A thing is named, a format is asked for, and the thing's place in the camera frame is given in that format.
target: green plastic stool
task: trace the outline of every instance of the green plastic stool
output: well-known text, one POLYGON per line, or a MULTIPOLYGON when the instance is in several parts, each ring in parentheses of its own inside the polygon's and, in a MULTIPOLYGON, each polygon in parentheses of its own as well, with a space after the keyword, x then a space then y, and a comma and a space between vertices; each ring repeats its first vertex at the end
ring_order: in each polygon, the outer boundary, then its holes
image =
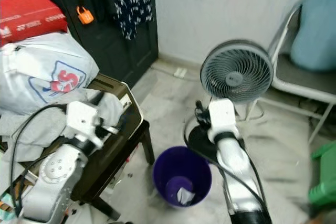
POLYGON ((316 206, 336 203, 336 143, 326 144, 312 153, 321 158, 320 184, 309 191, 309 201, 316 206))

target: cable on floor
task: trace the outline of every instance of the cable on floor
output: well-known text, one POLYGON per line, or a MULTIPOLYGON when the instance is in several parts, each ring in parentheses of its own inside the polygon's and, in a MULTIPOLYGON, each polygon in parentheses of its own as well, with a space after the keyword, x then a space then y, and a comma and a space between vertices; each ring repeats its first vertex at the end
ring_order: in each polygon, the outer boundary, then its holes
POLYGON ((162 70, 162 69, 153 68, 153 67, 150 67, 150 69, 153 69, 153 70, 155 70, 155 71, 158 71, 158 72, 167 74, 167 75, 169 75, 169 76, 175 77, 175 78, 180 79, 180 80, 191 81, 191 82, 200 82, 200 79, 189 79, 189 78, 185 78, 185 77, 175 76, 173 73, 170 73, 170 72, 168 72, 168 71, 164 71, 164 70, 162 70))

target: white chair leg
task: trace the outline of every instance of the white chair leg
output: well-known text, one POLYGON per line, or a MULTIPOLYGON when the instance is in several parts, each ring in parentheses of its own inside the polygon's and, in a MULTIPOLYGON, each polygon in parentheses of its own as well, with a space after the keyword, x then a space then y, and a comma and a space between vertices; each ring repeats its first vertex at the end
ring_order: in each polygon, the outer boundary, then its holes
POLYGON ((320 129, 322 128, 325 120, 327 119, 327 116, 329 115, 331 109, 333 107, 333 104, 329 104, 326 111, 324 112, 320 122, 316 125, 316 128, 314 129, 313 133, 311 133, 311 136, 308 140, 309 143, 313 142, 315 136, 317 135, 317 133, 320 131, 320 129))
POLYGON ((252 110, 254 109, 254 107, 256 106, 256 104, 257 104, 257 101, 258 101, 258 99, 256 99, 253 103, 252 103, 252 105, 251 105, 251 107, 250 107, 250 109, 248 109, 248 105, 246 106, 246 117, 245 117, 245 121, 246 122, 248 122, 249 120, 250 120, 250 118, 251 118, 251 115, 252 115, 252 110))

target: gray fan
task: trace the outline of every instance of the gray fan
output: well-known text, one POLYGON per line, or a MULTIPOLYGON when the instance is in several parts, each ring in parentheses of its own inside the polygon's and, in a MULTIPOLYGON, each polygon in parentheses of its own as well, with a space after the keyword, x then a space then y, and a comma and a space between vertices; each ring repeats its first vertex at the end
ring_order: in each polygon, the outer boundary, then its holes
POLYGON ((246 40, 220 44, 205 59, 201 68, 204 89, 216 98, 235 103, 255 100, 271 85, 273 67, 259 45, 246 40))

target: black cable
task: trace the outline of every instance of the black cable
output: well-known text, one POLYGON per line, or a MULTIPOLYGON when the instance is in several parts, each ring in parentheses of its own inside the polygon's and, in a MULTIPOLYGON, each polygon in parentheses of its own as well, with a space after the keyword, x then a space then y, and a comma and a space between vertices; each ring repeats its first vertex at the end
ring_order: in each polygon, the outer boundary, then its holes
MULTIPOLYGON (((186 130, 187 130, 187 127, 188 125, 190 124, 190 122, 192 121, 192 119, 194 119, 194 116, 191 116, 187 121, 186 123, 184 124, 184 127, 183 127, 183 139, 184 139, 184 143, 186 144, 186 146, 188 146, 188 140, 186 138, 186 130)), ((233 173, 231 173, 230 171, 228 171, 227 169, 221 167, 219 164, 216 164, 215 165, 218 167, 219 169, 219 172, 221 173, 221 175, 223 176, 224 174, 222 174, 222 172, 225 172, 227 175, 229 175, 230 177, 232 177, 234 180, 238 181, 241 185, 243 185, 256 199, 257 201, 260 203, 261 205, 261 208, 263 210, 263 212, 265 212, 266 214, 266 218, 269 219, 269 221, 271 221, 271 218, 270 218, 270 214, 268 212, 268 209, 267 209, 267 205, 266 205, 266 197, 265 197, 265 192, 264 192, 264 189, 262 187, 262 184, 261 184, 261 180, 260 180, 260 177, 259 177, 259 174, 257 172, 257 169, 256 169, 256 166, 255 164, 252 162, 252 160, 250 159, 249 157, 249 160, 250 160, 250 163, 251 163, 251 166, 253 168, 253 171, 255 172, 256 174, 256 178, 258 180, 258 184, 259 184, 259 189, 260 189, 260 193, 261 193, 261 196, 262 196, 262 199, 259 197, 259 195, 257 195, 244 181, 242 181, 240 178, 238 178, 236 175, 234 175, 233 173)))
POLYGON ((64 104, 51 104, 51 105, 47 105, 39 110, 37 110, 36 112, 34 112, 27 120, 26 122, 23 124, 23 126, 21 127, 21 129, 19 130, 19 133, 17 134, 17 137, 14 141, 14 145, 13 145, 13 150, 12 150, 12 158, 10 160, 10 172, 9 172, 9 191, 10 191, 10 196, 12 197, 12 201, 13 201, 13 206, 14 206, 14 213, 16 215, 16 217, 19 217, 20 215, 20 211, 22 209, 22 205, 21 206, 17 206, 16 205, 16 200, 15 200, 15 191, 14 191, 14 181, 13 181, 13 175, 14 175, 14 161, 15 161, 15 154, 16 154, 16 147, 17 147, 17 143, 19 142, 19 139, 21 138, 21 135, 24 131, 24 129, 27 127, 27 125, 32 121, 32 119, 34 117, 36 117, 39 113, 41 113, 42 111, 48 109, 48 108, 60 108, 64 111, 65 109, 64 104))
POLYGON ((199 108, 195 108, 194 112, 195 112, 195 117, 197 119, 197 122, 201 126, 203 127, 211 126, 209 110, 202 110, 199 108))
POLYGON ((51 155, 54 152, 51 152, 45 156, 39 157, 38 159, 34 160, 31 164, 29 164, 25 170, 21 173, 21 180, 20 180, 20 187, 19 187, 19 194, 18 194, 18 201, 19 201, 19 209, 20 211, 22 210, 22 193, 23 193, 23 186, 24 186, 24 182, 25 182, 25 177, 27 175, 27 173, 29 172, 29 170, 36 165, 38 162, 40 162, 42 159, 45 159, 47 156, 51 155))
POLYGON ((264 188, 262 187, 263 185, 262 185, 262 183, 261 183, 261 179, 260 179, 259 173, 258 173, 258 171, 257 171, 257 168, 256 168, 255 164, 253 163, 252 159, 250 158, 250 156, 247 154, 247 152, 245 152, 245 153, 246 153, 246 155, 248 156, 248 159, 250 160, 250 163, 251 163, 253 172, 254 172, 255 175, 256 175, 256 178, 257 178, 257 181, 258 181, 258 184, 259 184, 259 189, 260 189, 260 193, 261 193, 262 200, 264 201, 265 205, 267 206, 267 202, 266 202, 266 196, 265 196, 264 188))

